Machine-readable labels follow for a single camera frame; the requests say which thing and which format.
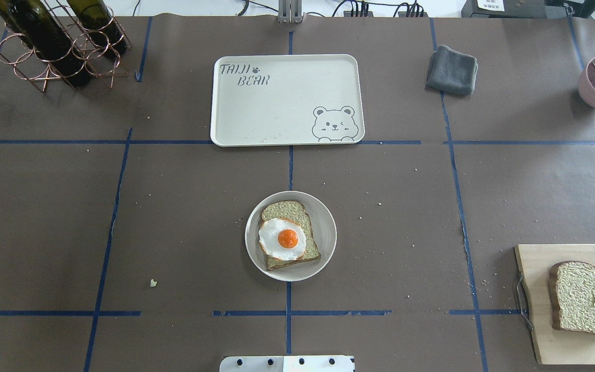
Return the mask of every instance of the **gray towel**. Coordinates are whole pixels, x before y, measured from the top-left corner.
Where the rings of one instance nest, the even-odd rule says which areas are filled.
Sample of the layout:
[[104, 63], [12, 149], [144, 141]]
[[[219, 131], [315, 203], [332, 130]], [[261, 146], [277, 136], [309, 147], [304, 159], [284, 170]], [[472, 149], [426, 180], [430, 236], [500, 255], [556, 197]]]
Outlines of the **gray towel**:
[[476, 58], [440, 45], [430, 57], [426, 85], [453, 94], [470, 95], [474, 92], [478, 66]]

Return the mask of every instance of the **wine bottle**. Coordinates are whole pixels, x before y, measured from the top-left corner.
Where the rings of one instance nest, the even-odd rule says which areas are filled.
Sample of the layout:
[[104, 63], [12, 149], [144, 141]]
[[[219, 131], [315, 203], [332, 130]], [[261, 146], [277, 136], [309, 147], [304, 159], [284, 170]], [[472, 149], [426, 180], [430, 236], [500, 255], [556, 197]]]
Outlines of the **wine bottle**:
[[[17, 24], [15, 24], [15, 21], [13, 21], [13, 19], [10, 18], [10, 16], [8, 15], [8, 8], [9, 0], [0, 0], [0, 16], [3, 18], [4, 22], [9, 26], [9, 29], [11, 31], [13, 31], [16, 34], [21, 34], [22, 31], [20, 30], [20, 28], [17, 26]], [[28, 49], [33, 49], [33, 45], [31, 45], [31, 42], [28, 40], [28, 38], [26, 38], [26, 36], [21, 35], [20, 38], [25, 47], [27, 47]]]
[[40, 0], [10, 0], [9, 16], [31, 44], [40, 52], [43, 59], [63, 75], [70, 85], [80, 87], [90, 81], [80, 51], [66, 31], [54, 21], [50, 12]]
[[[102, 0], [68, 0], [68, 4], [85, 28], [99, 31], [89, 33], [90, 39], [97, 48], [107, 47], [107, 39], [109, 39], [109, 43], [120, 56], [126, 52], [128, 44], [123, 38], [123, 33], [112, 21], [112, 16]], [[111, 50], [107, 50], [104, 55], [111, 59], [116, 57], [116, 54]]]

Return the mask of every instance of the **egg yolk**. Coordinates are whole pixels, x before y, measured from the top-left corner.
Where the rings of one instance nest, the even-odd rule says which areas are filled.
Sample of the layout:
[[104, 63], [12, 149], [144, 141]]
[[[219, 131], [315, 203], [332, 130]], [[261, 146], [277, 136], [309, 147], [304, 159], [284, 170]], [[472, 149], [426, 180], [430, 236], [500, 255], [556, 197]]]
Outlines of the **egg yolk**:
[[279, 245], [286, 249], [290, 249], [298, 244], [298, 234], [294, 230], [287, 228], [279, 233], [277, 240], [279, 241]]

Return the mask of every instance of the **toast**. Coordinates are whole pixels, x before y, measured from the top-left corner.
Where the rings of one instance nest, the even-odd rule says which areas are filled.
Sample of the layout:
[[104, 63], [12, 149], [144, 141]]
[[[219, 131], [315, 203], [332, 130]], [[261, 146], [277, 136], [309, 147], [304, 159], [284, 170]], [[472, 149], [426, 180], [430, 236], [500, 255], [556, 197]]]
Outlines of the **toast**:
[[274, 257], [265, 255], [266, 267], [268, 271], [321, 258], [321, 254], [318, 252], [318, 245], [316, 245], [316, 241], [314, 240], [314, 233], [312, 232], [311, 228], [311, 219], [302, 203], [295, 200], [279, 201], [268, 205], [260, 213], [260, 219], [262, 222], [279, 218], [289, 219], [302, 226], [304, 235], [307, 236], [307, 248], [305, 248], [304, 256], [302, 256], [301, 259], [296, 259], [295, 261], [283, 261], [281, 259], [276, 259]]
[[595, 334], [595, 266], [564, 261], [550, 268], [552, 328]]

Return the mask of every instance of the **wooden cutting board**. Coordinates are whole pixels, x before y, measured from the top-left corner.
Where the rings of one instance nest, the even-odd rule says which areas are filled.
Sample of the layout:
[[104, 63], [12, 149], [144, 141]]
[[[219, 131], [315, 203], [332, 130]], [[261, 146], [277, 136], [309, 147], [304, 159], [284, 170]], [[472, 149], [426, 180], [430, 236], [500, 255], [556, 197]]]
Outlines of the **wooden cutting board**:
[[568, 260], [595, 266], [595, 244], [520, 244], [515, 247], [519, 270], [534, 323], [531, 339], [541, 364], [595, 364], [595, 334], [554, 330], [548, 294], [548, 270]]

